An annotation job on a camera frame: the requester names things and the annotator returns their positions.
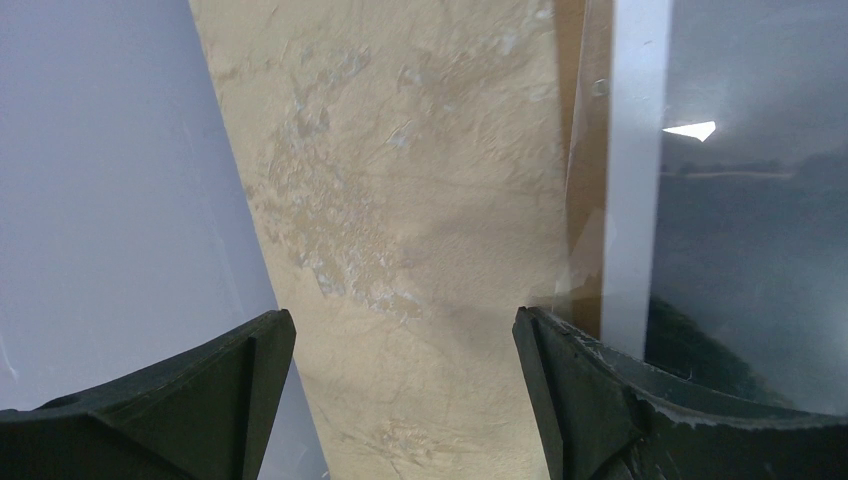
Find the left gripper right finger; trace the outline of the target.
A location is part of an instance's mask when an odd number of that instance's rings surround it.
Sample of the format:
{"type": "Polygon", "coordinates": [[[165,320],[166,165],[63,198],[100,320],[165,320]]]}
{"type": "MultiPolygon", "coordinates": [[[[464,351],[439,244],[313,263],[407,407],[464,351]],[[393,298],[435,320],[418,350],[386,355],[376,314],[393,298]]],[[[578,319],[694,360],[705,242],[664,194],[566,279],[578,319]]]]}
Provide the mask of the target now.
{"type": "Polygon", "coordinates": [[[538,308],[512,327],[553,479],[843,479],[843,417],[720,393],[538,308]]]}

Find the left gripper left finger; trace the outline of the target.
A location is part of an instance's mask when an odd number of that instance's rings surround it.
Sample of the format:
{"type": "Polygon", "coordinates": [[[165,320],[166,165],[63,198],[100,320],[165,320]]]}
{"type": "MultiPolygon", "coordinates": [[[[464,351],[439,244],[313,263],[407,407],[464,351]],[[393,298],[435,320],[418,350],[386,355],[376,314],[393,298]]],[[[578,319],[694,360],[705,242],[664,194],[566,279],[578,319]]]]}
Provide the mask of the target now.
{"type": "Polygon", "coordinates": [[[5,479],[254,479],[296,330],[266,312],[110,382],[1,413],[5,479]]]}

